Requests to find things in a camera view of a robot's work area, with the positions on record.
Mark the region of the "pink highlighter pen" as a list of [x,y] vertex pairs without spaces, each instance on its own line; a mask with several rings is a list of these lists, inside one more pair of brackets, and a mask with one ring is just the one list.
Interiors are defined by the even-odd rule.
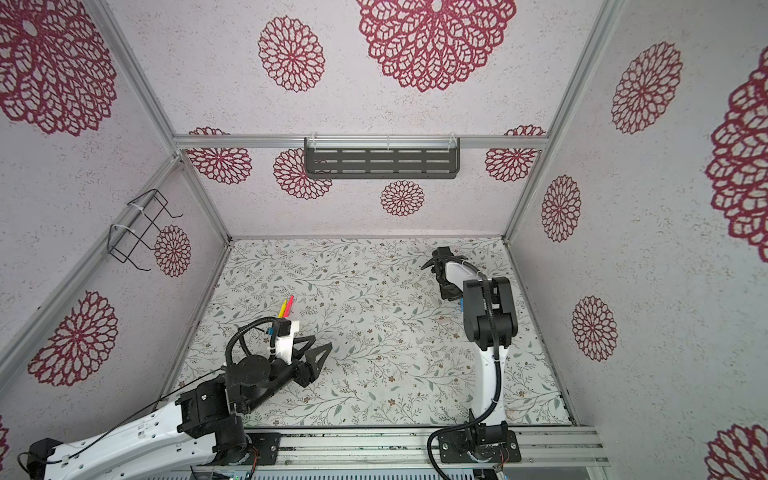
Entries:
[[285,311],[284,318],[287,318],[290,315],[290,311],[291,311],[292,304],[293,304],[293,301],[294,301],[294,296],[291,295],[287,300],[288,300],[288,304],[287,304],[287,309]]

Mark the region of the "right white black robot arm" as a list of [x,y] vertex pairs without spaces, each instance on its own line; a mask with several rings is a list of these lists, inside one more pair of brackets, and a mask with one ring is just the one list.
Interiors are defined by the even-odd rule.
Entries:
[[475,354],[470,420],[456,430],[473,447],[503,443],[508,433],[504,370],[519,329],[511,282],[488,277],[446,246],[435,249],[422,268],[435,275],[443,300],[462,303],[465,336]]

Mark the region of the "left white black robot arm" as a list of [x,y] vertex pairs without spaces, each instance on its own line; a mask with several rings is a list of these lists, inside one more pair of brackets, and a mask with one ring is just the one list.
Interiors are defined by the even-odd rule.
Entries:
[[288,383],[306,387],[316,381],[332,351],[300,338],[293,359],[248,354],[226,345],[222,374],[181,393],[163,407],[108,432],[62,443],[45,438],[21,453],[32,479],[141,479],[175,468],[227,466],[256,455],[244,418]]

